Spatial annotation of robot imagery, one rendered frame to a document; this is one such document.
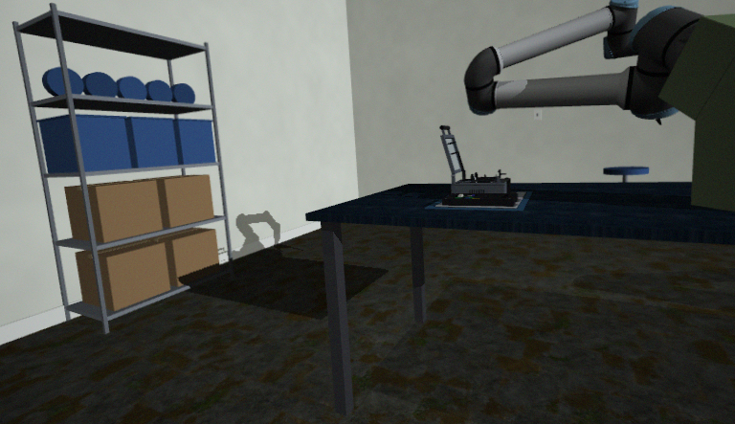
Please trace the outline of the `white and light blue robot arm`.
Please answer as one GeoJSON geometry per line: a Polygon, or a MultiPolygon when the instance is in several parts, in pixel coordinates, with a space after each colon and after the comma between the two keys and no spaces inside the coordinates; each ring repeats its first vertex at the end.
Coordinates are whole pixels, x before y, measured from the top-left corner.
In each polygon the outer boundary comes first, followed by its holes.
{"type": "Polygon", "coordinates": [[[484,116],[500,108],[618,105],[646,120],[676,114],[658,95],[702,14],[663,6],[635,23],[637,8],[638,0],[611,0],[601,10],[482,50],[464,77],[470,110],[484,116]],[[605,31],[604,58],[638,56],[636,66],[616,74],[493,80],[506,67],[605,31]]]}

